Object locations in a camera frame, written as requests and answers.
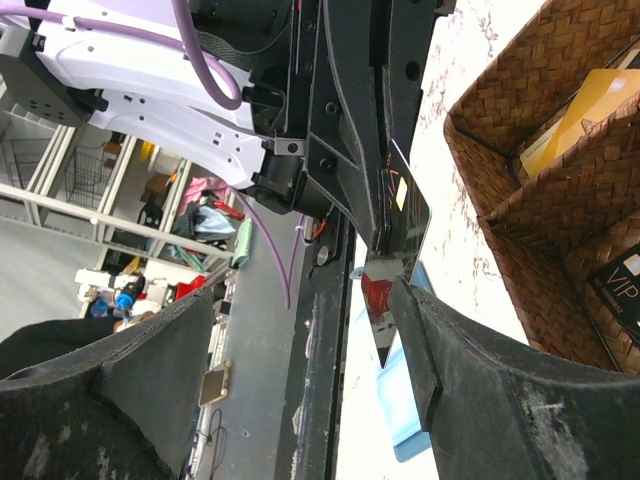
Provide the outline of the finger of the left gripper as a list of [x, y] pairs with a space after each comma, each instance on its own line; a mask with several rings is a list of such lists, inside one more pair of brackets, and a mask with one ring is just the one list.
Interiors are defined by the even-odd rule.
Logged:
[[371, 3], [369, 62], [382, 148], [395, 140], [410, 153], [434, 23], [433, 1]]
[[379, 74], [387, 60], [385, 1], [297, 1], [299, 53], [311, 67], [305, 167], [311, 184], [366, 245], [388, 240], [383, 205], [386, 140]]

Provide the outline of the dark credit card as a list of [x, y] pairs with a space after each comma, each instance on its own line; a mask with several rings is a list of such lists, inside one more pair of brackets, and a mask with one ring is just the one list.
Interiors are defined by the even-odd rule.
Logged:
[[594, 270], [587, 279], [632, 341], [639, 344], [639, 244]]

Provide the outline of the brown wicker divided tray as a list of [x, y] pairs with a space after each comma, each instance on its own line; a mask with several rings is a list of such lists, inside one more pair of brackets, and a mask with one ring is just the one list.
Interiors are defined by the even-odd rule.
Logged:
[[529, 344], [637, 375], [639, 344], [587, 277], [639, 244], [639, 92], [536, 176], [520, 162], [595, 69], [639, 69], [638, 3], [549, 1], [444, 134]]

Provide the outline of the blue plastic card sleeve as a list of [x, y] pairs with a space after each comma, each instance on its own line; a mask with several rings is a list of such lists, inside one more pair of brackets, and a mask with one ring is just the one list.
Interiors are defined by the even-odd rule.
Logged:
[[396, 460], [405, 463], [430, 449], [431, 440], [429, 434], [422, 431], [400, 336], [395, 336], [387, 363], [381, 367], [365, 308], [352, 325], [356, 339], [364, 342], [365, 359], [373, 368], [376, 395]]

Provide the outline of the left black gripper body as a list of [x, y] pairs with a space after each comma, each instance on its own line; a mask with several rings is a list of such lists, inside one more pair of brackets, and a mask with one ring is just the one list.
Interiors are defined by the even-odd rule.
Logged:
[[304, 167], [313, 69], [311, 38], [300, 30], [301, 6], [315, 1], [191, 1], [201, 47], [249, 74], [242, 88], [254, 132], [265, 148], [252, 185], [241, 191], [269, 210], [323, 215], [325, 197]]

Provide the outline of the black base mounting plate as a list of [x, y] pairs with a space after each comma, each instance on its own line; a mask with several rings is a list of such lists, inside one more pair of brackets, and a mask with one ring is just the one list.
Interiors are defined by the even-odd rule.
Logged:
[[273, 477], [333, 479], [351, 302], [355, 232], [331, 215], [306, 249]]

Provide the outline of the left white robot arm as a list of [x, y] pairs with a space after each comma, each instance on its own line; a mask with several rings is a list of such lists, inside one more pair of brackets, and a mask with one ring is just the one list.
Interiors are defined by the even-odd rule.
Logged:
[[409, 169], [434, 1], [5, 1], [1, 75], [68, 126], [152, 141], [267, 209], [419, 248]]

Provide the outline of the gold cards in tray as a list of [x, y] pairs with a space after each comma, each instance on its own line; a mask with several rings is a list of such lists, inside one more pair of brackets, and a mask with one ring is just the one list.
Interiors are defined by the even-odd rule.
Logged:
[[638, 92], [638, 69], [592, 70], [561, 118], [520, 155], [527, 176], [534, 177], [549, 167]]

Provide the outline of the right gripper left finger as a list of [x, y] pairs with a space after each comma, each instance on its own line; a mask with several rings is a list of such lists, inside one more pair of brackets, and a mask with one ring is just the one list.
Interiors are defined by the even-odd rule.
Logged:
[[3, 380], [2, 478], [178, 478], [213, 323], [212, 292], [202, 288]]

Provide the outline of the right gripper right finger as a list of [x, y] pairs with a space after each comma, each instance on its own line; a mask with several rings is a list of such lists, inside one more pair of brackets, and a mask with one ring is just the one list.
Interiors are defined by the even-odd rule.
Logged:
[[443, 479], [635, 479], [639, 381], [537, 351], [397, 278], [389, 306]]

